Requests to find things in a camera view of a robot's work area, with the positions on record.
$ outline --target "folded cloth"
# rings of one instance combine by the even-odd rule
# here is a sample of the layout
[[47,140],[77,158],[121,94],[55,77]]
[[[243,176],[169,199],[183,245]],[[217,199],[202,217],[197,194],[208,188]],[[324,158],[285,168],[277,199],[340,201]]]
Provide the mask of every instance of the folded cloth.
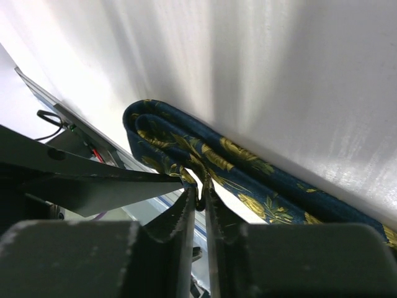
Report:
[[[133,156],[159,173],[180,177],[185,188],[197,187],[186,171],[189,168],[203,189],[213,187],[214,179],[269,224],[362,223],[397,248],[397,233],[379,221],[260,159],[165,102],[138,101],[126,109],[123,123]],[[205,208],[198,197],[196,208]]]

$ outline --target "fabric fold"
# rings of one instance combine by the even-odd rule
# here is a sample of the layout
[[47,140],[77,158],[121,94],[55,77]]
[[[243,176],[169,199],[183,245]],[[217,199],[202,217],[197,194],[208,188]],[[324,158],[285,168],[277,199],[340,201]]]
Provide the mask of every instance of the fabric fold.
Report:
[[[159,173],[197,187],[192,169],[213,188],[212,179],[269,224],[353,222],[372,226],[389,246],[397,233],[345,202],[278,169],[186,113],[155,100],[130,105],[123,115],[133,156]],[[196,198],[197,210],[205,202]]]

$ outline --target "screw hole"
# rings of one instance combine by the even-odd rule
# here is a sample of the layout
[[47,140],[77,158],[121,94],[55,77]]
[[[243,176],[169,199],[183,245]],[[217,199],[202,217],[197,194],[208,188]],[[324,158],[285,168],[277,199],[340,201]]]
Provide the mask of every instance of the screw hole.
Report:
[[61,150],[57,150],[55,148],[48,149],[47,154],[53,160],[64,160],[66,158],[65,152],[63,152]]

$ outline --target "black cable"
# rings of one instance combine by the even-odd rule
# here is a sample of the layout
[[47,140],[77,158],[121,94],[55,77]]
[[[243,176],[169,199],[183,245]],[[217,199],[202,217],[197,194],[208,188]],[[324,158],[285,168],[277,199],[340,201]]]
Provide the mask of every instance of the black cable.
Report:
[[[62,130],[62,128],[63,128],[63,121],[62,121],[62,119],[61,119],[60,116],[58,116],[58,115],[56,115],[56,114],[54,114],[54,113],[51,113],[51,112],[43,111],[43,110],[38,110],[38,111],[37,111],[37,115],[38,115],[41,119],[47,121],[48,123],[51,123],[51,124],[53,124],[53,125],[55,125],[55,126],[59,126],[59,128],[58,128],[58,129],[56,130],[56,132],[54,132],[53,134],[47,135],[46,137],[42,137],[42,138],[36,138],[35,141],[42,141],[42,140],[45,140],[46,138],[54,137],[55,135],[57,135],[57,134]],[[59,119],[59,122],[54,121],[54,120],[48,118],[47,116],[58,118],[58,119]]]

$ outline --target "red wire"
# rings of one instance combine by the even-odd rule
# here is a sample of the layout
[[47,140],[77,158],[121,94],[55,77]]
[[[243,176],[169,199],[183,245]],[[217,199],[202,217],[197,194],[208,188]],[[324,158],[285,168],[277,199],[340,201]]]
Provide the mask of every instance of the red wire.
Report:
[[92,149],[92,151],[94,152],[95,157],[101,162],[101,163],[105,163],[104,159],[100,156],[100,154],[98,153],[98,151],[96,149]]

